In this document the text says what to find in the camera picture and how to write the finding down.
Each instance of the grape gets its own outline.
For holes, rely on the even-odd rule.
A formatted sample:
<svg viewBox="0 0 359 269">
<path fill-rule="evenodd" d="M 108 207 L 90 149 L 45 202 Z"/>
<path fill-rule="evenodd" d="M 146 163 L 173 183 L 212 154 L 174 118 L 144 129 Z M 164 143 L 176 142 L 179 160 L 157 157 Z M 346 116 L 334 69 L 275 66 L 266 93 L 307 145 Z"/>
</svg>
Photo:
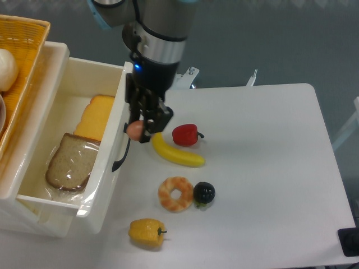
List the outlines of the grape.
<svg viewBox="0 0 359 269">
<path fill-rule="evenodd" d="M 200 182 L 195 185 L 193 190 L 193 196 L 197 203 L 208 204 L 215 196 L 215 189 L 212 184 L 208 182 Z"/>
</svg>

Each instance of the banana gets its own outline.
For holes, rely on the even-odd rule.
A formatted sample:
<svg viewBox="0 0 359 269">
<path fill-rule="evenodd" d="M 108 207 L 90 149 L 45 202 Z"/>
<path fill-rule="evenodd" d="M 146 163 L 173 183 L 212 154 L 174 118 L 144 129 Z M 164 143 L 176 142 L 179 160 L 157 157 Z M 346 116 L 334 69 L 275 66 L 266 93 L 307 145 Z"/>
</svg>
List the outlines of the banana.
<svg viewBox="0 0 359 269">
<path fill-rule="evenodd" d="M 165 142 L 165 140 L 163 140 L 162 133 L 155 133 L 151 138 L 151 141 L 153 148 L 158 153 L 158 155 L 175 164 L 189 167 L 200 167 L 206 162 L 201 155 L 179 150 L 170 146 Z"/>
</svg>

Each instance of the white bowl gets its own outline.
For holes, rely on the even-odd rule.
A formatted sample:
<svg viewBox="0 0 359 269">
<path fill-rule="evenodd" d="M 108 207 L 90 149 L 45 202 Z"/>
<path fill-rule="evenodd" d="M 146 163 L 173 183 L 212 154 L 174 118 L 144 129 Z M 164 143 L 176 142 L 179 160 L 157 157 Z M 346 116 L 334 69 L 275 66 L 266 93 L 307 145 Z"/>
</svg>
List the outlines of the white bowl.
<svg viewBox="0 0 359 269">
<path fill-rule="evenodd" d="M 5 119 L 6 119 L 5 102 L 4 102 L 4 99 L 2 98 L 2 96 L 0 95 L 0 133 L 2 132 L 2 129 L 4 128 Z"/>
</svg>

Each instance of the cheese slice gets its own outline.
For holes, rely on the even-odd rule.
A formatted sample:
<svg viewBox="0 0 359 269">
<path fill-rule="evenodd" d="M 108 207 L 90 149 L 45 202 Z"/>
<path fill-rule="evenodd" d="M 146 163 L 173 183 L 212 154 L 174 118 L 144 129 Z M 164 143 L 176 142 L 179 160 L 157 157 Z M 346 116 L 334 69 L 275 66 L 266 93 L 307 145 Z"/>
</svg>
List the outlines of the cheese slice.
<svg viewBox="0 0 359 269">
<path fill-rule="evenodd" d="M 85 108 L 74 135 L 101 141 L 110 116 L 114 97 L 97 95 Z"/>
</svg>

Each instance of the yellow bell pepper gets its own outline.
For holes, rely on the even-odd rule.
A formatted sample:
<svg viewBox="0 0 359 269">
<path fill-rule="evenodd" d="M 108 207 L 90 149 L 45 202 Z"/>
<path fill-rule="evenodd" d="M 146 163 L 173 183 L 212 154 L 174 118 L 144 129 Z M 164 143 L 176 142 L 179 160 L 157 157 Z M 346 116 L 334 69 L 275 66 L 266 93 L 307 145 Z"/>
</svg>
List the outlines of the yellow bell pepper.
<svg viewBox="0 0 359 269">
<path fill-rule="evenodd" d="M 162 245 L 163 234 L 166 232 L 162 222 L 154 219 L 141 219 L 131 222 L 128 235 L 137 243 L 159 247 Z"/>
</svg>

